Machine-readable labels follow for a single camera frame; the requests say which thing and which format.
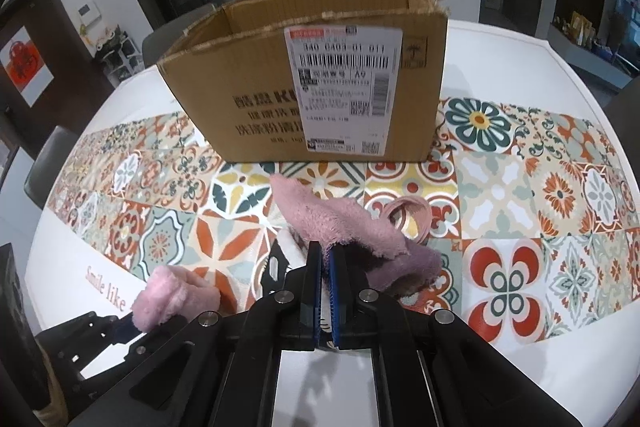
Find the pink fluffy towel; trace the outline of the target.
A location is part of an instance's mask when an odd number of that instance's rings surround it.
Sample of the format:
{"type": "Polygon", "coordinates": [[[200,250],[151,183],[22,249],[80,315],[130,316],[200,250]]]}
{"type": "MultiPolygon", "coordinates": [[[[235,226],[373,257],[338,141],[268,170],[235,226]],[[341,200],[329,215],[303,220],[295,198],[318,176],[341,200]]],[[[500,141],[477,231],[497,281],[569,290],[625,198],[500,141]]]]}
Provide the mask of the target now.
{"type": "Polygon", "coordinates": [[[343,245],[369,286],[395,298],[433,283],[442,271],[442,254],[416,243],[416,225],[401,215],[387,221],[373,217],[356,199],[321,199],[302,182],[270,176],[273,202],[304,242],[318,242],[325,254],[343,245]]]}

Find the pink plush slipper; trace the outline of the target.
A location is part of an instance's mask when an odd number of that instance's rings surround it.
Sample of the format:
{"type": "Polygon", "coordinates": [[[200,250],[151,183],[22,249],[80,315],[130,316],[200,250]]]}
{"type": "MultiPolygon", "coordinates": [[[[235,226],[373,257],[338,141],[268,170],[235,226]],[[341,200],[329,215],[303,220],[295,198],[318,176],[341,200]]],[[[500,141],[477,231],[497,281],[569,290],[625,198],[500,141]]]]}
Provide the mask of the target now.
{"type": "Polygon", "coordinates": [[[159,265],[131,306],[132,323],[148,333],[171,317],[179,315],[192,321],[203,312],[217,312],[219,307],[219,289],[203,277],[183,267],[159,265]]]}

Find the pink hair band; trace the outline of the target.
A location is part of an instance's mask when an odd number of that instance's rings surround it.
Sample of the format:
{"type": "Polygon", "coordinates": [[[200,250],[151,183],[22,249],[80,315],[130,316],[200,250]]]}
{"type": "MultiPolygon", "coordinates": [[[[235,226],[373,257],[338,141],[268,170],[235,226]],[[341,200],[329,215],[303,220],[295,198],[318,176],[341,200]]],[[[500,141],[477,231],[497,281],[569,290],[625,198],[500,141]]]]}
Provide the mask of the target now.
{"type": "Polygon", "coordinates": [[[401,196],[388,204],[380,212],[380,218],[392,222],[393,217],[401,215],[416,225],[416,243],[425,243],[430,236],[433,211],[426,199],[419,196],[401,196]]]}

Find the white shipping label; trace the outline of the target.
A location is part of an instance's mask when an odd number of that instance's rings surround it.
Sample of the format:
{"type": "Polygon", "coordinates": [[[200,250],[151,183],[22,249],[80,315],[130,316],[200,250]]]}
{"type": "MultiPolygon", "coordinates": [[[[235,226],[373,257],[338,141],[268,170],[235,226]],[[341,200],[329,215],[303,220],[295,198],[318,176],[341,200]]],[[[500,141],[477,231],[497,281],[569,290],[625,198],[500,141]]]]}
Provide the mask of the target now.
{"type": "Polygon", "coordinates": [[[397,86],[402,31],[291,26],[288,60],[309,152],[381,157],[397,86]]]}

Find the grey dining chair far left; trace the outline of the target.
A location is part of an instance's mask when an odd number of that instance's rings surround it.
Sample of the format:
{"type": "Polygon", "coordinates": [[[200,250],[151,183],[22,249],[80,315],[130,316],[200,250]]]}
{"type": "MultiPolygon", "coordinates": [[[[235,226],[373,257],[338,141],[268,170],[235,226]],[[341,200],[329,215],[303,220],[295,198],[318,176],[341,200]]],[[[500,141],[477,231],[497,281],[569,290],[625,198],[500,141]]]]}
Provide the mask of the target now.
{"type": "Polygon", "coordinates": [[[44,143],[24,183],[26,196],[43,210],[58,174],[72,153],[78,135],[56,126],[44,143]]]}

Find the grey dining chair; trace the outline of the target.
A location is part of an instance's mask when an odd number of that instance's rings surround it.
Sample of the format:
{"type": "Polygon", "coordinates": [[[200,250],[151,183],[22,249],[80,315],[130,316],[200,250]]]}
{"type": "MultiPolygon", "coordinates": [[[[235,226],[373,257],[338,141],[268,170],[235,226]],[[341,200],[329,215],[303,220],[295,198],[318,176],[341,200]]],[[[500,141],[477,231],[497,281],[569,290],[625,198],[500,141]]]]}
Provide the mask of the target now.
{"type": "Polygon", "coordinates": [[[44,143],[24,183],[26,196],[43,210],[58,174],[72,153],[78,135],[56,126],[44,143]]]}
{"type": "Polygon", "coordinates": [[[174,20],[152,31],[142,42],[142,60],[145,67],[154,65],[164,53],[190,27],[215,9],[213,3],[206,3],[197,9],[184,13],[174,20]]]}

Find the brown cardboard box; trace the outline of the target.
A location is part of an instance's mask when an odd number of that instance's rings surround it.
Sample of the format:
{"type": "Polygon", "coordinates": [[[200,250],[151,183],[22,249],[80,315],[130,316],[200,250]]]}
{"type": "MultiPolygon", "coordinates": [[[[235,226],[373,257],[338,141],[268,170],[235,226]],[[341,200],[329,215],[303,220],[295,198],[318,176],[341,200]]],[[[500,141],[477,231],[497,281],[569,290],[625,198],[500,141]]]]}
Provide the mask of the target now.
{"type": "Polygon", "coordinates": [[[226,161],[410,161],[435,133],[448,15],[437,0],[236,0],[158,61],[226,161]]]}

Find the white shelf with clutter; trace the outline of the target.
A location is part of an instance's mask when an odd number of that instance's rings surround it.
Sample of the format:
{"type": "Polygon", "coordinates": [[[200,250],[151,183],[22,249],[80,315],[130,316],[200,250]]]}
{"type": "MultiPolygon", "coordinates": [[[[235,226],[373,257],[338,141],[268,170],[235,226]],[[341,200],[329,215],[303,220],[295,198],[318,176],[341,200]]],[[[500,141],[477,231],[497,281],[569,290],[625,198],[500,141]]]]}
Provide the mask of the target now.
{"type": "Polygon", "coordinates": [[[88,27],[81,24],[79,35],[93,50],[93,60],[100,65],[104,76],[114,87],[144,69],[142,54],[134,40],[118,25],[106,28],[98,38],[91,39],[88,27]]]}

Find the red paper door decoration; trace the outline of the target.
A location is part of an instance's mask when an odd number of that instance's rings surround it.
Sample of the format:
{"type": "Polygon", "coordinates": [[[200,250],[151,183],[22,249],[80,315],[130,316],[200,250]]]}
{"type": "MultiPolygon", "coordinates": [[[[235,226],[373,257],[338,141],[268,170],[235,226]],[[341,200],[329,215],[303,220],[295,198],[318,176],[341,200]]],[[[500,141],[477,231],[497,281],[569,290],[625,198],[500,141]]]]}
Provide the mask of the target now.
{"type": "Polygon", "coordinates": [[[9,38],[1,49],[1,65],[29,107],[34,106],[54,79],[25,27],[9,38]]]}

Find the white low cabinet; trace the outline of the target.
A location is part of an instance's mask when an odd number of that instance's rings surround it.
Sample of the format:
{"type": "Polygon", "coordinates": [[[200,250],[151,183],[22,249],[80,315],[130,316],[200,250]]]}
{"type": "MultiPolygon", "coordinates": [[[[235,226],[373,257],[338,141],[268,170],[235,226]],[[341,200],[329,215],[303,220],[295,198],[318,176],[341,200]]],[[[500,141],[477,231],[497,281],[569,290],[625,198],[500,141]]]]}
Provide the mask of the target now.
{"type": "Polygon", "coordinates": [[[562,31],[553,25],[549,26],[548,41],[552,49],[559,54],[568,65],[586,72],[590,77],[614,91],[624,89],[632,77],[615,67],[604,58],[597,56],[565,37],[562,31]]]}

